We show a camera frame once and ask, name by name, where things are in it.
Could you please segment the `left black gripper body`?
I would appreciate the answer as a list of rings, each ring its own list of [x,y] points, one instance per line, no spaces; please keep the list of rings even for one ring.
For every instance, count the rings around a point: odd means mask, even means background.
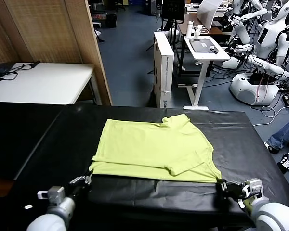
[[[67,188],[67,197],[74,201],[83,200],[87,197],[90,187],[88,185],[69,185]]]

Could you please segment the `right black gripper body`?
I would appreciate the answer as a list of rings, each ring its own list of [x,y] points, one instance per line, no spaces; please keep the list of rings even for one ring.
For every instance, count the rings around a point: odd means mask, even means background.
[[[228,196],[233,198],[234,200],[243,199],[245,197],[245,193],[242,191],[244,186],[245,185],[243,183],[229,181],[227,183]]]

